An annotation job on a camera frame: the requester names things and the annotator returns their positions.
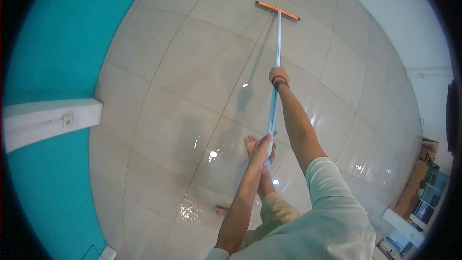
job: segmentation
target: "light blue pole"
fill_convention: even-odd
[[[276,39],[276,62],[274,67],[279,67],[281,64],[281,11],[278,10],[278,36]],[[271,109],[269,111],[269,121],[268,121],[268,133],[271,135],[271,141],[268,145],[268,158],[265,161],[264,166],[268,167],[270,164],[269,156],[273,150],[273,134],[274,126],[276,125],[276,108],[278,103],[278,91],[273,87],[273,93],[271,95]]]

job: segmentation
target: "cardboard box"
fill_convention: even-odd
[[[430,149],[423,148],[423,147],[420,149],[419,160],[422,160],[427,163],[430,158],[432,160],[435,160],[435,157],[436,157],[436,152],[433,152]]]
[[[431,140],[424,140],[422,147],[431,150],[432,152],[438,153],[439,143]]]
[[[426,162],[421,160],[415,162],[414,169],[411,172],[404,191],[393,209],[404,220],[407,220],[405,217],[409,217],[409,214],[415,209],[415,205],[418,204],[418,201],[415,202],[415,196],[417,196],[421,182],[425,182],[428,169],[429,166]]]

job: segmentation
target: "turquoise wall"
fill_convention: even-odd
[[[91,98],[112,37],[134,0],[36,0],[15,43],[6,106]],[[106,246],[88,168],[89,129],[8,154],[20,204],[54,259],[97,259]]]

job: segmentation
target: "hand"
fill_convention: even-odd
[[[269,71],[269,81],[274,86],[276,86],[277,82],[286,82],[287,84],[290,84],[289,76],[282,67],[272,68]]]
[[[263,168],[263,164],[268,157],[268,145],[270,141],[271,137],[269,134],[267,134],[254,145],[254,150],[249,161],[249,167],[256,166],[258,168]]]

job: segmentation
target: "shorts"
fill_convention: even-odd
[[[262,240],[271,231],[280,225],[293,221],[300,217],[300,213],[277,193],[270,193],[262,199],[260,217],[262,224],[255,230],[247,231],[239,251],[247,246]]]

